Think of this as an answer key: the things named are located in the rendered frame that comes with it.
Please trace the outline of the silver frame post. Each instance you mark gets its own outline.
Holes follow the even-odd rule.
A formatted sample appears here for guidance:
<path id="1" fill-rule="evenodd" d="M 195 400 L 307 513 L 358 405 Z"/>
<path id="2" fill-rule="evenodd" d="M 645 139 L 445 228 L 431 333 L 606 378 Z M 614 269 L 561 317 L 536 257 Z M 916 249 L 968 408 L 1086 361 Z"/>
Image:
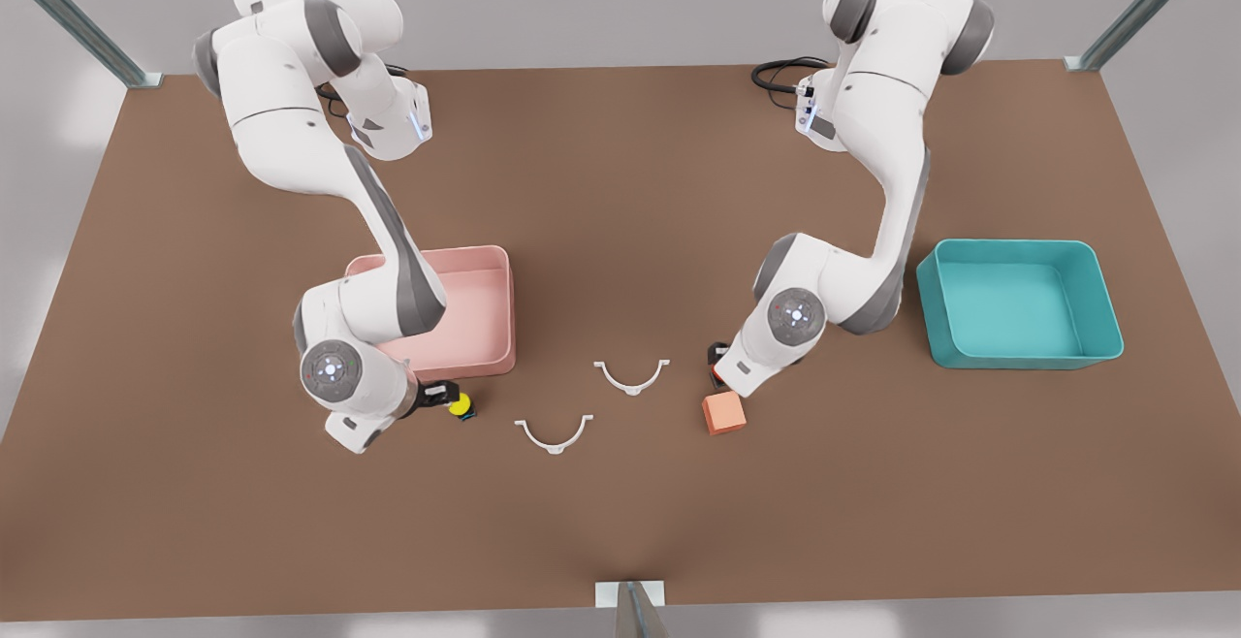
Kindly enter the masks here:
<path id="1" fill-rule="evenodd" d="M 1100 72 L 1169 1 L 1131 1 L 1131 5 L 1083 50 L 1082 55 L 1065 56 L 1064 67 L 1072 73 Z"/>
<path id="2" fill-rule="evenodd" d="M 128 89 L 155 89 L 163 74 L 146 72 L 72 0 L 31 0 Z"/>
<path id="3" fill-rule="evenodd" d="M 616 609 L 613 638 L 669 638 L 656 612 L 665 604 L 663 580 L 594 582 L 594 607 Z"/>

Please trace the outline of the pink storage box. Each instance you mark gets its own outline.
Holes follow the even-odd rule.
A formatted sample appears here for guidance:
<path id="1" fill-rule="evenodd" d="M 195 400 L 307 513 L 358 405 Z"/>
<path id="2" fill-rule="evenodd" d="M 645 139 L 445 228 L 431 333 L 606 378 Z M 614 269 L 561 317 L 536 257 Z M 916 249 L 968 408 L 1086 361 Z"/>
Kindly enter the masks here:
<path id="1" fill-rule="evenodd" d="M 421 382 L 506 374 L 516 362 L 513 268 L 501 246 L 424 249 L 448 307 L 433 331 L 377 346 Z"/>

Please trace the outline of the orange cube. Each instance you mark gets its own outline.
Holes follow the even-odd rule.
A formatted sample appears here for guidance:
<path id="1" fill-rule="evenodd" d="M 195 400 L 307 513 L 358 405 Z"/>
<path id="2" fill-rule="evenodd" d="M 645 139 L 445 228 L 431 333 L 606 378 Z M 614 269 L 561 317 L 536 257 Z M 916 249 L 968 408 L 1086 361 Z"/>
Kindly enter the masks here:
<path id="1" fill-rule="evenodd" d="M 702 398 L 702 415 L 709 434 L 738 431 L 748 425 L 742 398 L 733 391 L 724 391 Z"/>

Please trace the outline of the blue storage box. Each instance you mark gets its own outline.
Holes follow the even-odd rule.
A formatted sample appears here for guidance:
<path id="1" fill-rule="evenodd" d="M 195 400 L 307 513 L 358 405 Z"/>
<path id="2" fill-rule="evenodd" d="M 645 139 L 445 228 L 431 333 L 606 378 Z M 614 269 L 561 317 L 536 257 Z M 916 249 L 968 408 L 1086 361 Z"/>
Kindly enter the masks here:
<path id="1" fill-rule="evenodd" d="M 1073 371 L 1126 351 L 1098 254 L 1080 240 L 944 238 L 916 279 L 942 367 Z"/>

